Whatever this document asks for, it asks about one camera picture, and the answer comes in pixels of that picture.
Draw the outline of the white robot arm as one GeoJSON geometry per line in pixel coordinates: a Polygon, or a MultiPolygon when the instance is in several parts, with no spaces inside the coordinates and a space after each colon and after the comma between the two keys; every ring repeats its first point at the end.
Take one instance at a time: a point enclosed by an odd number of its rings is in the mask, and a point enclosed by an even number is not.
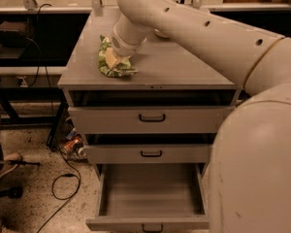
{"type": "Polygon", "coordinates": [[[291,233],[291,38],[172,0],[117,4],[118,54],[134,54],[157,29],[250,96],[214,141],[210,233],[291,233]]]}

